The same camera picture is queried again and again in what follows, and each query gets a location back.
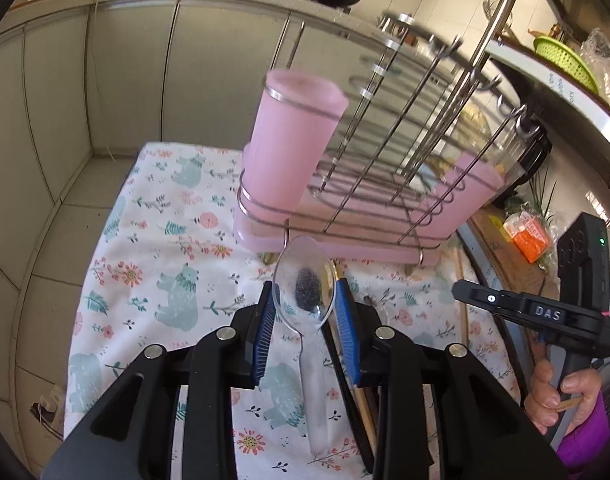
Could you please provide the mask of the person's right hand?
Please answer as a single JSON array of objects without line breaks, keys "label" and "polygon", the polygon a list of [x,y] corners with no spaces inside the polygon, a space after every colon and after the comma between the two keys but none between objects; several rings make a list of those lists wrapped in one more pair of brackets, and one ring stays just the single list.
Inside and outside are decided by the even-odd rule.
[{"label": "person's right hand", "polygon": [[552,385],[553,375],[553,366],[547,359],[541,359],[536,364],[524,410],[540,434],[545,434],[559,421],[561,394],[580,396],[576,413],[566,430],[570,434],[592,414],[599,400],[602,379],[597,370],[586,368],[567,375],[557,389]]}]

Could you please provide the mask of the purple sleeve forearm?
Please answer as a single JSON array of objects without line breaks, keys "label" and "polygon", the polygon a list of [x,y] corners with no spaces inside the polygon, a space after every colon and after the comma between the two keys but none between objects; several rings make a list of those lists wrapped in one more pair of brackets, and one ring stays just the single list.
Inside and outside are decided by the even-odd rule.
[{"label": "purple sleeve forearm", "polygon": [[610,425],[603,394],[600,393],[591,415],[562,440],[556,455],[562,460],[570,478],[577,479],[598,458],[608,440]]}]

